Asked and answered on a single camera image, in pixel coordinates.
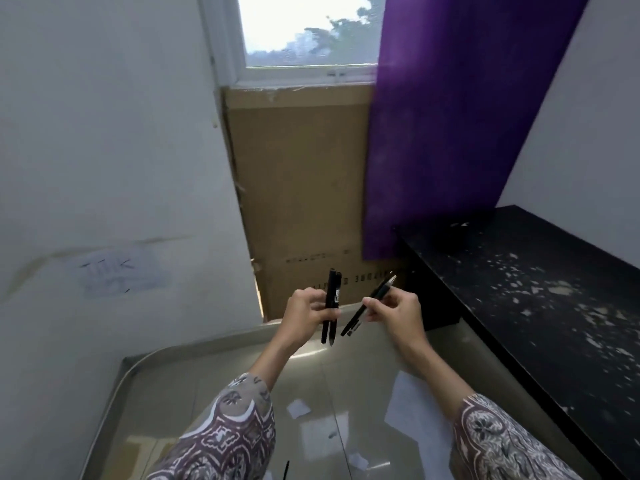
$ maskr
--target black countertop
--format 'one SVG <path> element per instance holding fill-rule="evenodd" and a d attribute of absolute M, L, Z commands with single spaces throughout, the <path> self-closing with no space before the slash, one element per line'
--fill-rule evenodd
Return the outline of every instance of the black countertop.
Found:
<path fill-rule="evenodd" d="M 600 473 L 640 479 L 640 270 L 516 206 L 399 234 Z"/>

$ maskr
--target window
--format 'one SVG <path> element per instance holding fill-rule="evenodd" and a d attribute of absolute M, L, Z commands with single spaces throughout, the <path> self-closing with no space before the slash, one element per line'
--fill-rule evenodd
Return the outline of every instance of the window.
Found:
<path fill-rule="evenodd" d="M 210 1 L 205 19 L 224 85 L 363 82 L 375 76 L 385 0 Z"/>

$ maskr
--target person's right hand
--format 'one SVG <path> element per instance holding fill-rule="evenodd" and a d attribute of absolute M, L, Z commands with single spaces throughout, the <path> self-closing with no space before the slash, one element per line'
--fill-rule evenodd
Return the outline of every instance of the person's right hand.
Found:
<path fill-rule="evenodd" d="M 368 297 L 362 302 L 367 307 L 366 320 L 384 322 L 402 352 L 428 346 L 417 295 L 391 287 L 382 302 Z"/>

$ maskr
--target forearm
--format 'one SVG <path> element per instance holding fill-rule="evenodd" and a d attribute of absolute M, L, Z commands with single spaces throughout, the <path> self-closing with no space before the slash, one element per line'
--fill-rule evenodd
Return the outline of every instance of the forearm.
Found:
<path fill-rule="evenodd" d="M 260 377 L 267 384 L 269 391 L 272 391 L 276 380 L 294 352 L 295 347 L 287 344 L 276 334 L 251 366 L 249 373 Z"/>
<path fill-rule="evenodd" d="M 427 381 L 444 416 L 455 421 L 466 397 L 474 390 L 447 364 L 425 340 L 407 347 L 407 361 Z"/>

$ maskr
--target patterned shirt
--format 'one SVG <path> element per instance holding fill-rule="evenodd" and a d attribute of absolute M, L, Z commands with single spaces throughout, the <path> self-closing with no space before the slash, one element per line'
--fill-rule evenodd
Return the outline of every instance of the patterned shirt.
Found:
<path fill-rule="evenodd" d="M 580 480 L 483 395 L 464 400 L 453 429 L 450 467 L 457 480 Z M 260 378 L 244 374 L 222 390 L 147 479 L 260 480 L 275 443 L 269 391 Z"/>

